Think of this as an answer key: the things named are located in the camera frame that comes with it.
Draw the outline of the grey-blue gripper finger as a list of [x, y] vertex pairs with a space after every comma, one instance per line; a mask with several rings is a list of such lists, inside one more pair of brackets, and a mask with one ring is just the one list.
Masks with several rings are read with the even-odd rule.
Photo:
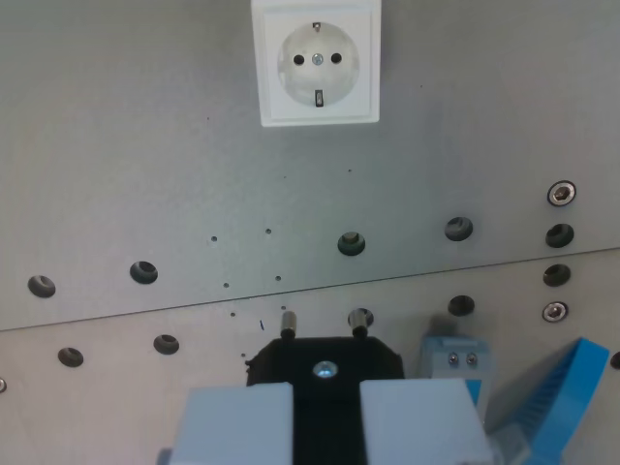
[[492, 464], [476, 406], [460, 379], [364, 381], [369, 464]]
[[190, 391], [173, 445], [159, 464], [292, 464], [290, 384], [202, 387]]

